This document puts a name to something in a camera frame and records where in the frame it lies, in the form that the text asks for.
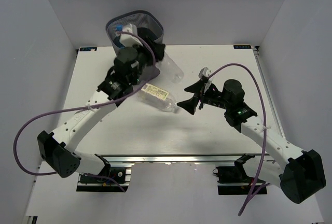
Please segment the clear bottle white cap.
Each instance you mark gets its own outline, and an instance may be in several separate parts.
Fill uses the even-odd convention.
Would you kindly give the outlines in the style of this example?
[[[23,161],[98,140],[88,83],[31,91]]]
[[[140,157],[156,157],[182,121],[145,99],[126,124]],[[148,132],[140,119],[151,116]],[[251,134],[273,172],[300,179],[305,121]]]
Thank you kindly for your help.
[[[162,75],[172,83],[180,83],[184,77],[182,69],[165,52],[163,59],[157,63],[157,68]]]

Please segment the large clear labelled bottle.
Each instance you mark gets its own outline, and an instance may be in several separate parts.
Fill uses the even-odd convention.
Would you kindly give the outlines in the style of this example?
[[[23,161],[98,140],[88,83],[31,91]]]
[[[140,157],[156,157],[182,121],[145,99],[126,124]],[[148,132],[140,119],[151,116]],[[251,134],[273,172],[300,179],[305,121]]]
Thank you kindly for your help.
[[[177,113],[179,108],[172,93],[150,83],[144,86],[135,94],[136,97],[149,106],[152,106],[166,113]]]

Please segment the clear bottle blue label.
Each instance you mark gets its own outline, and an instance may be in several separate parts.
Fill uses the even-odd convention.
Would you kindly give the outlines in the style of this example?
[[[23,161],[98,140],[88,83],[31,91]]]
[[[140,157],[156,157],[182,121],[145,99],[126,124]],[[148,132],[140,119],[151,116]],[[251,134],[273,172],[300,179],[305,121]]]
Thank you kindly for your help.
[[[122,30],[123,30],[122,24],[119,24],[116,26],[114,44],[120,49],[124,48],[124,45],[120,42],[120,35],[121,35]]]

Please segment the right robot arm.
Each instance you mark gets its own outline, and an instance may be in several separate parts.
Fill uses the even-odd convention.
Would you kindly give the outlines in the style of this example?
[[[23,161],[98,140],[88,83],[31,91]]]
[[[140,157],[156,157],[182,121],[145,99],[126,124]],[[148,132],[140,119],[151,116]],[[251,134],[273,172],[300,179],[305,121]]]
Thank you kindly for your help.
[[[322,158],[315,150],[305,151],[293,145],[266,124],[244,101],[245,92],[239,81],[228,79],[219,91],[212,83],[213,73],[205,67],[199,80],[184,90],[192,98],[177,105],[194,115],[196,109],[210,105],[225,110],[227,123],[253,140],[274,162],[264,157],[243,155],[234,163],[235,178],[241,182],[257,178],[279,187],[292,202],[299,204],[326,186]]]

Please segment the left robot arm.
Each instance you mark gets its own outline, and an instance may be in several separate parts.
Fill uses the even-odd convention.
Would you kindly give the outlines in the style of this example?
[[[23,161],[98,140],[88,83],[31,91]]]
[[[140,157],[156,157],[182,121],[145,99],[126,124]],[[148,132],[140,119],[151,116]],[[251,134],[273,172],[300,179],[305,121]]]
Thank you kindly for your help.
[[[81,153],[77,147],[106,115],[159,75],[156,64],[164,58],[165,44],[149,36],[139,37],[126,31],[119,34],[131,35],[135,41],[117,53],[112,67],[83,109],[52,132],[42,131],[37,137],[41,158],[62,178],[75,172],[92,174],[99,182],[109,178],[110,164],[106,159],[98,154]]]

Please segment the grey mesh waste bin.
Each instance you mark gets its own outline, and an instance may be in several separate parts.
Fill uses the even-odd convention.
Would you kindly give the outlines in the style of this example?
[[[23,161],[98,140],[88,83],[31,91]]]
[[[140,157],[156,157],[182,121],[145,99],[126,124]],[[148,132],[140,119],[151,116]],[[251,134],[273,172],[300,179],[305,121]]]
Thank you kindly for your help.
[[[138,37],[145,41],[145,37],[148,36],[156,43],[162,44],[164,32],[161,23],[150,12],[135,10],[114,17],[106,24],[106,34],[112,43],[115,54],[118,54],[118,51],[121,50],[114,44],[116,26],[119,24],[134,24],[137,27]]]

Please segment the right blue table sticker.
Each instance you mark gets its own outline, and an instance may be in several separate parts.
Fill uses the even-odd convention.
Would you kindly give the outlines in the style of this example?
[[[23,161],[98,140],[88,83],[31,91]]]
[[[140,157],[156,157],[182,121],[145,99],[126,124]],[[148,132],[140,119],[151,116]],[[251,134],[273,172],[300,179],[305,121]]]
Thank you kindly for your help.
[[[233,45],[234,49],[251,49],[251,45]]]

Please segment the blue table sticker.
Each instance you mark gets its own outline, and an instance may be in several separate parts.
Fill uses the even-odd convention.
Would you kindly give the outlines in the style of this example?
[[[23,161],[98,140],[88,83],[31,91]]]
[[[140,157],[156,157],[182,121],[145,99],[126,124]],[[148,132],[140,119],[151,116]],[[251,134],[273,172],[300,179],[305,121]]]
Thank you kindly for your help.
[[[251,49],[251,45],[233,45],[234,49]]]
[[[97,50],[97,47],[80,47],[80,52],[94,52]]]

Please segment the left blue table sticker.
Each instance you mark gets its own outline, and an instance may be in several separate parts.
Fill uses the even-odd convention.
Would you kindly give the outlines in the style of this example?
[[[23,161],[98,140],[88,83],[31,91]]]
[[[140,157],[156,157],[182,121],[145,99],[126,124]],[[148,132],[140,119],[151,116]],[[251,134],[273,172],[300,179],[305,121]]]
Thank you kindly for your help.
[[[80,47],[80,52],[94,52],[97,50],[97,47]]]

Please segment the aluminium table right rail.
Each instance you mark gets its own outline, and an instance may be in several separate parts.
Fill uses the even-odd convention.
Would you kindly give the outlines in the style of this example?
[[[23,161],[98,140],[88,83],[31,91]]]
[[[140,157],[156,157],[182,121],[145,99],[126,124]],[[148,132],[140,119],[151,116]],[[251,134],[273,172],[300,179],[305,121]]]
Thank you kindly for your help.
[[[255,59],[256,59],[256,63],[257,63],[257,66],[258,66],[258,70],[259,70],[259,73],[260,73],[260,76],[261,76],[261,79],[262,79],[262,82],[263,82],[263,85],[264,85],[264,89],[265,89],[265,92],[266,92],[266,95],[267,95],[267,98],[268,98],[268,101],[269,101],[269,106],[271,107],[271,112],[272,112],[272,115],[273,115],[273,119],[274,119],[276,129],[278,130],[278,133],[282,137],[285,137],[285,133],[284,133],[282,124],[280,122],[280,118],[279,118],[278,112],[276,110],[274,100],[273,100],[272,95],[271,95],[271,90],[270,90],[270,88],[268,86],[268,83],[267,83],[266,73],[265,73],[265,71],[263,69],[263,66],[262,66],[260,53],[259,53],[259,46],[254,46],[252,48],[252,50],[253,50],[253,53],[254,53],[254,56],[255,56]]]

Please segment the aluminium table rail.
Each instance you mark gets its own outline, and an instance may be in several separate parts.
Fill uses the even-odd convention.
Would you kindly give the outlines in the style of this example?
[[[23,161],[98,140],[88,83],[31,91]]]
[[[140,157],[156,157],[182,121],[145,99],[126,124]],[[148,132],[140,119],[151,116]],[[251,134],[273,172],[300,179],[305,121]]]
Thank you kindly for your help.
[[[102,155],[110,163],[221,163],[232,162],[240,158],[242,154],[226,155]]]
[[[260,76],[261,76],[261,79],[262,79],[262,82],[263,82],[263,85],[264,85],[264,89],[265,89],[265,92],[266,92],[266,95],[267,95],[267,98],[268,98],[268,101],[269,101],[269,106],[271,107],[271,112],[272,112],[272,115],[273,115],[273,119],[274,119],[276,129],[278,130],[278,133],[282,137],[285,137],[285,133],[284,133],[282,124],[280,122],[280,118],[279,118],[278,112],[276,110],[274,100],[273,100],[272,95],[271,95],[271,90],[270,90],[270,88],[268,86],[268,83],[267,83],[266,73],[265,73],[265,71],[263,69],[263,66],[262,66],[260,53],[259,53],[259,46],[254,46],[252,48],[252,50],[253,50],[253,53],[254,53],[254,56],[255,56],[255,59],[256,59],[256,63],[257,63],[257,66],[258,66],[258,70],[259,70],[259,73],[260,73]]]

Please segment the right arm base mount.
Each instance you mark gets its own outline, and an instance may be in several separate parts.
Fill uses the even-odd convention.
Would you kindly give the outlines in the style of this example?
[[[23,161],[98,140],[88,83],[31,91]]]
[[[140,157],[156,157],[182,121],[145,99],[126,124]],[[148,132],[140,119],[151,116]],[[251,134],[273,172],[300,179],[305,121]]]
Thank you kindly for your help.
[[[242,167],[250,158],[260,158],[257,153],[213,154],[215,168],[212,170],[217,179],[218,195],[247,195],[254,181],[254,175],[248,176]]]

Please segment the aluminium table front rail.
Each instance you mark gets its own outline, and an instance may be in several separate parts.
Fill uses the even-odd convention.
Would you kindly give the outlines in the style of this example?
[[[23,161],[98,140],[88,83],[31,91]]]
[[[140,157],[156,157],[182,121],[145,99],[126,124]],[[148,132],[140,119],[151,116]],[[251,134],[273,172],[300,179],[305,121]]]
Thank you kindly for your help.
[[[232,162],[240,158],[242,154],[226,155],[102,155],[110,163],[221,163]]]

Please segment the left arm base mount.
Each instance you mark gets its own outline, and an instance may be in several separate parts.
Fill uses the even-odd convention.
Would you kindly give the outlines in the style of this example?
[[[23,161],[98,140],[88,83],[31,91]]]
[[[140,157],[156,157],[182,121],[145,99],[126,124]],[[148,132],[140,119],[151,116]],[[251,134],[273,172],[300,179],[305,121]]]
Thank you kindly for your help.
[[[110,164],[110,168],[101,175],[107,178],[80,174],[76,186],[77,192],[124,193],[127,191],[133,163],[113,161],[112,157],[104,158]]]

